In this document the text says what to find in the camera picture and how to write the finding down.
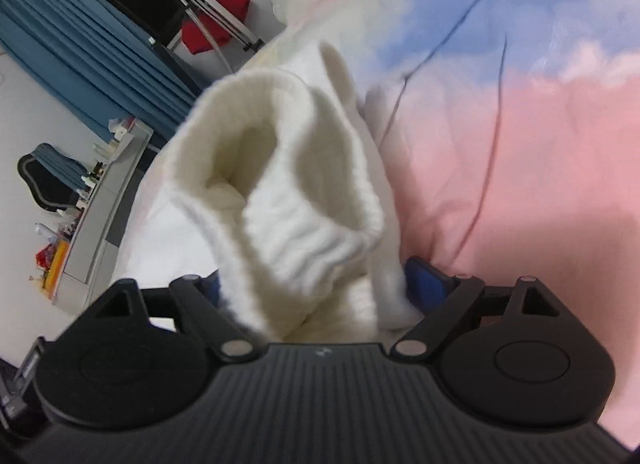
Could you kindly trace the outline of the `blue curtain left of window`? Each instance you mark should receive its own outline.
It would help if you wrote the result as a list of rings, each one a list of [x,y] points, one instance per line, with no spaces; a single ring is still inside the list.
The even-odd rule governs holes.
[[[101,139],[110,121],[134,117],[164,144],[204,89],[106,0],[1,0],[1,46]]]

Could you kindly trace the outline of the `white sweatshirt with black stripe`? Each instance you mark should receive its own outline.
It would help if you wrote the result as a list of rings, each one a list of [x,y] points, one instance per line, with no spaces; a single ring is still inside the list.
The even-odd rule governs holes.
[[[352,76],[327,43],[216,82],[138,188],[114,278],[216,275],[265,341],[369,343],[419,321],[394,197]]]

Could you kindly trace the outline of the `white desk with drawers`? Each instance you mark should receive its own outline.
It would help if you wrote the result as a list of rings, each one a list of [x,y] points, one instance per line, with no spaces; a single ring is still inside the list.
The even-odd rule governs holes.
[[[42,292],[69,315],[81,314],[110,285],[143,167],[151,153],[152,135],[152,129],[141,120],[131,123],[81,210],[73,234],[55,246]]]

